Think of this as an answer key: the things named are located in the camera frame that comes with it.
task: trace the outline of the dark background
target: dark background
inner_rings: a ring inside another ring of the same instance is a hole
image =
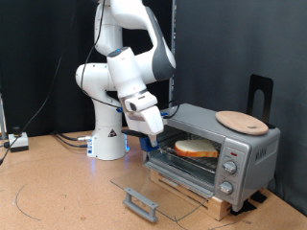
[[[175,98],[246,112],[250,75],[273,79],[270,123],[281,138],[270,189],[305,215],[306,28],[305,0],[177,0]]]
[[[144,0],[160,23],[171,45],[172,0]],[[71,32],[71,17],[77,7]],[[12,127],[25,126],[44,102],[65,47],[59,74],[51,97],[27,128],[29,136],[91,130],[95,127],[93,103],[75,81],[77,68],[85,63],[94,43],[94,18],[97,3],[90,0],[2,1],[0,7],[1,93],[8,133]],[[153,46],[146,31],[124,30],[124,46],[134,53]],[[89,62],[106,62],[94,50]],[[148,85],[159,106],[168,102],[169,82]]]

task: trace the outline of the wooden block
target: wooden block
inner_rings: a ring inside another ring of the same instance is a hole
[[[205,201],[205,196],[199,195],[190,188],[178,184],[157,171],[151,170],[151,181],[196,207],[201,205],[200,210],[216,220],[223,219],[230,212],[230,203],[214,196]]]

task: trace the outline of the wooden cutting board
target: wooden cutting board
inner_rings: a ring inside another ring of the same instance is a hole
[[[257,136],[269,131],[266,124],[244,113],[221,111],[217,112],[216,117],[224,126],[245,134]]]

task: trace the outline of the toaster oven handle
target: toaster oven handle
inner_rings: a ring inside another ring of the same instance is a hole
[[[141,217],[149,220],[150,222],[156,222],[157,221],[157,217],[155,216],[155,209],[159,206],[157,203],[149,200],[148,198],[144,197],[143,195],[140,195],[139,193],[137,193],[132,188],[127,188],[127,189],[125,189],[125,191],[127,193],[127,196],[126,196],[126,199],[124,199],[124,203],[130,209],[132,209],[132,211],[134,211],[135,213],[137,213]],[[144,204],[149,206],[150,212],[148,213],[145,210],[143,210],[142,208],[140,208],[139,206],[137,206],[136,204],[134,204],[132,202],[132,197],[137,198],[138,200],[140,200],[141,202],[143,202]]]

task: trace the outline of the table surface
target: table surface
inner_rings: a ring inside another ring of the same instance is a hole
[[[150,223],[123,204],[125,192],[110,182],[142,166],[138,139],[129,143],[123,158],[101,161],[53,136],[31,137],[30,150],[9,153],[0,167],[1,229],[307,229],[307,218],[268,190],[263,204],[252,202],[257,209],[237,217],[216,221],[196,210],[179,222],[157,213]]]

